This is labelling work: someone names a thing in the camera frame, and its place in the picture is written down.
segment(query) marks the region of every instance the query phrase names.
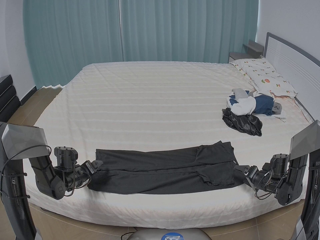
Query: teal curtain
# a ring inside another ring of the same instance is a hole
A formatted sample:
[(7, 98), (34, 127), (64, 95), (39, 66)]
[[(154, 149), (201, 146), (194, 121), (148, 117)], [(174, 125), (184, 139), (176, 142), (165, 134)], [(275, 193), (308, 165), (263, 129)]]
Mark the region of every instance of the teal curtain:
[(119, 0), (24, 0), (37, 88), (65, 85), (91, 63), (123, 60)]
[(120, 0), (125, 61), (227, 63), (255, 40), (258, 0)]

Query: pillow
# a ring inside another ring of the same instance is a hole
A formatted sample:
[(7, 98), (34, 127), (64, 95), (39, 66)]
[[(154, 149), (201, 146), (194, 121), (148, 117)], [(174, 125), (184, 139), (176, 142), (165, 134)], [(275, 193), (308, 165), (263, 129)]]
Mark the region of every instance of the pillow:
[(297, 92), (291, 84), (265, 58), (238, 59), (233, 64), (250, 82), (257, 91), (271, 92), (275, 96), (295, 97)]

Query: mattress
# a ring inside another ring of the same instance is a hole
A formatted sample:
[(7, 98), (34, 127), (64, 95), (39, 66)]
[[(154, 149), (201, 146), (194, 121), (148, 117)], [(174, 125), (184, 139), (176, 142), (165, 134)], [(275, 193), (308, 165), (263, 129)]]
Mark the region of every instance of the mattress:
[[(78, 163), (95, 159), (96, 149), (173, 150), (231, 142), (240, 165), (261, 169), (274, 154), (288, 153), (291, 137), (309, 125), (293, 98), (276, 98), (287, 121), (258, 115), (262, 137), (240, 133), (222, 121), (232, 88), (253, 90), (231, 64), (197, 62), (113, 62), (82, 69), (44, 110), (35, 126), (51, 147), (69, 146)], [(53, 166), (56, 165), (51, 155)], [(61, 200), (36, 187), (24, 161), (30, 202), (81, 221), (115, 226), (200, 228), (232, 224), (280, 207), (272, 196), (254, 197), (242, 184), (188, 194), (114, 194), (78, 189)], [(303, 180), (305, 197), (307, 173)]]

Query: floor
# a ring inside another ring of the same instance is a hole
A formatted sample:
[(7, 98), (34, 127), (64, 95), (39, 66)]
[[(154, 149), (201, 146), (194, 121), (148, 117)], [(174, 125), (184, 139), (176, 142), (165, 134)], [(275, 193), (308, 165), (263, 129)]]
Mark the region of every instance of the floor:
[[(60, 87), (41, 88), (23, 106), (19, 107), (10, 118), (9, 123), (33, 126), (60, 91)], [(302, 212), (303, 202), (304, 200), (301, 200), (298, 203), (236, 224), (202, 228), (202, 230), (213, 240), (277, 240), (278, 238), (287, 240), (290, 239), (296, 220)], [(32, 203), (29, 206), (34, 224), (40, 229), (43, 240), (120, 240), (122, 234), (135, 231), (133, 227), (105, 226), (74, 220), (50, 211), (44, 211)], [(0, 239), (14, 239), (14, 232), (1, 202)]]

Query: white logo on blue sticker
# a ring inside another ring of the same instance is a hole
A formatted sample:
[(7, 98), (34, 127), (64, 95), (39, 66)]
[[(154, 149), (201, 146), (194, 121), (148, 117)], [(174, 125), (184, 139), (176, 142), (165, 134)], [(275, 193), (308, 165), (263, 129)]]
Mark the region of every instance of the white logo on blue sticker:
[(183, 236), (176, 232), (170, 232), (165, 234), (161, 240), (184, 240)]

